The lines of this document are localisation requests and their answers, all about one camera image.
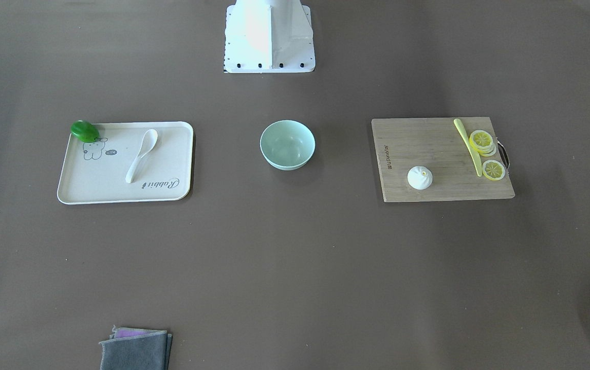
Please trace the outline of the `white ceramic soup spoon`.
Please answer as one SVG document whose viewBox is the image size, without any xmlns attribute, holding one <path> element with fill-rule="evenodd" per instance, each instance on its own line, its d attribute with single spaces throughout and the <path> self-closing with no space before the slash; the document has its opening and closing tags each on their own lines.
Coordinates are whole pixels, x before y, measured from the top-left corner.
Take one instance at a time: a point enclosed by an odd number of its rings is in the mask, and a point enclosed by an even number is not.
<svg viewBox="0 0 590 370">
<path fill-rule="evenodd" d="M 124 177 L 124 181 L 126 183 L 132 183 L 138 166 L 142 159 L 147 156 L 153 149 L 156 147 L 157 140 L 159 138 L 158 132 L 156 129 L 148 129 L 145 131 L 144 136 L 142 137 L 140 149 L 138 150 L 138 154 L 136 155 L 135 159 L 131 162 L 128 171 Z"/>
</svg>

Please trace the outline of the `mint green bowl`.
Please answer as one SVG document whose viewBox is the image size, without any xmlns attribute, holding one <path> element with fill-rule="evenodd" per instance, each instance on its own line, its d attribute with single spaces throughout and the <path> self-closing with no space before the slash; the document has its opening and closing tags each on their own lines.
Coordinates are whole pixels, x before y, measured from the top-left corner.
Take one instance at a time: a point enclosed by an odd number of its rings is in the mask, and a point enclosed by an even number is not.
<svg viewBox="0 0 590 370">
<path fill-rule="evenodd" d="M 313 157 L 316 139 L 304 124 L 295 120 L 279 120 L 262 132 L 260 150 L 272 167 L 293 171 L 303 167 Z"/>
</svg>

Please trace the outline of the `wooden cutting board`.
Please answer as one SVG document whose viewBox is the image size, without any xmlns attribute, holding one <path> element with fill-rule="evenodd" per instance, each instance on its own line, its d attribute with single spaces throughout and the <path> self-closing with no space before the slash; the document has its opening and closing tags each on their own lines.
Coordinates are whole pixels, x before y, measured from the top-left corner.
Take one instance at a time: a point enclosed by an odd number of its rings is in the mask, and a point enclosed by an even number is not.
<svg viewBox="0 0 590 370">
<path fill-rule="evenodd" d="M 511 199 L 509 176 L 479 177 L 453 118 L 373 119 L 371 129 L 386 203 Z M 408 183 L 408 171 L 427 167 L 433 182 L 424 190 Z"/>
</svg>

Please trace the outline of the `yellow plastic knife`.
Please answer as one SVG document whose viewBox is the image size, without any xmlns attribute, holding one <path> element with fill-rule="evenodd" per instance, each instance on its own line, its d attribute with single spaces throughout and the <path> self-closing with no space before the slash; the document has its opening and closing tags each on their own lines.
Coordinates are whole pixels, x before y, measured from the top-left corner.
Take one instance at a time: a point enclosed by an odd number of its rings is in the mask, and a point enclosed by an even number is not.
<svg viewBox="0 0 590 370">
<path fill-rule="evenodd" d="M 478 177 L 482 177 L 483 169 L 481 157 L 478 154 L 477 150 L 470 144 L 469 134 L 467 134 L 466 127 L 464 126 L 461 119 L 453 119 L 453 124 L 457 129 L 459 135 L 462 137 L 462 140 L 464 141 L 464 144 L 466 145 L 466 148 L 471 156 L 474 165 L 474 170 L 476 171 L 476 175 Z"/>
</svg>

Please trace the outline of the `cream rabbit print tray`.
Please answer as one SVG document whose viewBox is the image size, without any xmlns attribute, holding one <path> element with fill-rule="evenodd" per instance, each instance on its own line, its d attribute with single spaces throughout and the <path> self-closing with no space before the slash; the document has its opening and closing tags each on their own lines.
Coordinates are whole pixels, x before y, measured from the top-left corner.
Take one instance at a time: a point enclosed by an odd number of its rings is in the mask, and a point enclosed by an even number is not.
<svg viewBox="0 0 590 370">
<path fill-rule="evenodd" d="M 63 204 L 173 201 L 191 188 L 194 130 L 183 121 L 98 123 L 100 140 L 86 143 L 71 135 L 63 159 L 57 198 Z M 144 156 L 132 182 L 126 174 L 144 134 L 157 132 L 157 143 Z"/>
</svg>

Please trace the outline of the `green pepper toy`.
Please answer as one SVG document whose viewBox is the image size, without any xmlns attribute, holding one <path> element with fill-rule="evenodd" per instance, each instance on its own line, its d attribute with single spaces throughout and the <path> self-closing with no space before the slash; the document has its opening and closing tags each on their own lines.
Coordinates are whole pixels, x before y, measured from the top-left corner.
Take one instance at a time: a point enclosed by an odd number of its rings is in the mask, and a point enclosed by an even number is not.
<svg viewBox="0 0 590 370">
<path fill-rule="evenodd" d="M 71 125 L 71 133 L 84 143 L 93 143 L 100 138 L 97 127 L 86 120 L 77 120 Z"/>
</svg>

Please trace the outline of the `grey folded cloth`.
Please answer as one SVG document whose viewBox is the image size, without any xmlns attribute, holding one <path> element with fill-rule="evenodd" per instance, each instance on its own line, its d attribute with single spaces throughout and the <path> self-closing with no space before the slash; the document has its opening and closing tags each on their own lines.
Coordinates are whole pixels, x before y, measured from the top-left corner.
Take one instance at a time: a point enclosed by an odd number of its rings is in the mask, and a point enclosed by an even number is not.
<svg viewBox="0 0 590 370">
<path fill-rule="evenodd" d="M 100 342 L 100 369 L 168 369 L 173 336 L 166 330 L 113 326 Z"/>
</svg>

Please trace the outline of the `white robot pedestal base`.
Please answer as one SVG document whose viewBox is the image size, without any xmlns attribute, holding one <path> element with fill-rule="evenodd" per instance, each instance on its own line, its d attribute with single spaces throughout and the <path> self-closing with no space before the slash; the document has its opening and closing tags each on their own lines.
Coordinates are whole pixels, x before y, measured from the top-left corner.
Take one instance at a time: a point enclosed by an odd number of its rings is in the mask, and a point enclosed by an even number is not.
<svg viewBox="0 0 590 370">
<path fill-rule="evenodd" d="M 300 1 L 236 1 L 225 14 L 223 72 L 316 69 L 311 10 Z"/>
</svg>

